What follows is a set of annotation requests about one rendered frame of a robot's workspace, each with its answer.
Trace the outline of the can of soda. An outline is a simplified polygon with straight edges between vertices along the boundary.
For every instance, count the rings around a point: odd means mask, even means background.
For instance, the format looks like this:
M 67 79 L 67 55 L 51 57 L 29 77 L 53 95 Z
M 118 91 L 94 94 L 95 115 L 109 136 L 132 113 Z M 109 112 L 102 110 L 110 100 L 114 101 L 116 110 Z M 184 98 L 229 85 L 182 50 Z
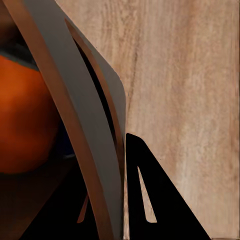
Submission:
M 61 120 L 26 41 L 0 43 L 0 175 L 35 171 L 50 156 Z
M 62 120 L 53 143 L 57 146 L 64 158 L 76 156 Z

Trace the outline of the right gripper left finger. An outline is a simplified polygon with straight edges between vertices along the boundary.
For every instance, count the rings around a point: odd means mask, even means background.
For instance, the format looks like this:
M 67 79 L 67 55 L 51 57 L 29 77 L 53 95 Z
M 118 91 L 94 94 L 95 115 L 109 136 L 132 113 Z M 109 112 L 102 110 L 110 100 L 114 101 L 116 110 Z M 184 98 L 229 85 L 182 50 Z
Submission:
M 90 199 L 77 223 L 87 192 L 76 160 L 19 240 L 100 240 Z

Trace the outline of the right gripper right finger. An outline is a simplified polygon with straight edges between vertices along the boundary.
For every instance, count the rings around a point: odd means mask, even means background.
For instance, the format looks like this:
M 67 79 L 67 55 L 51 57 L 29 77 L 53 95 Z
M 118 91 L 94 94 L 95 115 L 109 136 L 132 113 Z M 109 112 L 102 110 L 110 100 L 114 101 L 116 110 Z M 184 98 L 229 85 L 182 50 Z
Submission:
M 125 133 L 129 240 L 211 240 L 144 140 Z M 146 220 L 140 169 L 157 223 Z

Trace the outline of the trash can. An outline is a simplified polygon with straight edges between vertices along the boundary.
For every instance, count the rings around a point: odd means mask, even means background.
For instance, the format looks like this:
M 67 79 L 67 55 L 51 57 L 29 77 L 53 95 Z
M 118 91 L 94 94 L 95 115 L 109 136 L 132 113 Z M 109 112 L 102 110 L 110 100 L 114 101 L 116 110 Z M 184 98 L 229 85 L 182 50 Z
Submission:
M 123 83 L 55 0 L 0 0 L 0 44 L 25 40 L 76 156 L 55 143 L 21 176 L 0 174 L 0 240 L 19 240 L 78 161 L 99 240 L 124 240 L 126 94 Z

